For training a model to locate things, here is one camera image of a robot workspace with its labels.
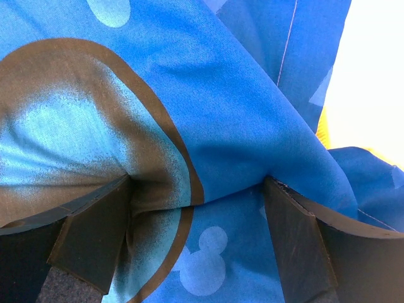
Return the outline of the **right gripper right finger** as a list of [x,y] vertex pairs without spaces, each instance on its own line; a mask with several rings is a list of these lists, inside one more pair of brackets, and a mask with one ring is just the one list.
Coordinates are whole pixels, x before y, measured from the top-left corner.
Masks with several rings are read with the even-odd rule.
[[403,302],[403,234],[353,220],[273,178],[265,211],[285,302]]

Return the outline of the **orange pillowcase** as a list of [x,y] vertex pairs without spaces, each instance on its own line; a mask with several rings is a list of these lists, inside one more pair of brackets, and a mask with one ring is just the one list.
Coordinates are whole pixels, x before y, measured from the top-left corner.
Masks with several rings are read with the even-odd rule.
[[270,177],[403,234],[403,77],[353,1],[2,1],[1,227],[131,178],[101,302],[285,302]]

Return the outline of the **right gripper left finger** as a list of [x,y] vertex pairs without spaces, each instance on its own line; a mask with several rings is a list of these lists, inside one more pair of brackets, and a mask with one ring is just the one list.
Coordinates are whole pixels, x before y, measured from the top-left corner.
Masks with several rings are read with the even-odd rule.
[[126,235],[127,175],[1,227],[1,302],[101,302]]

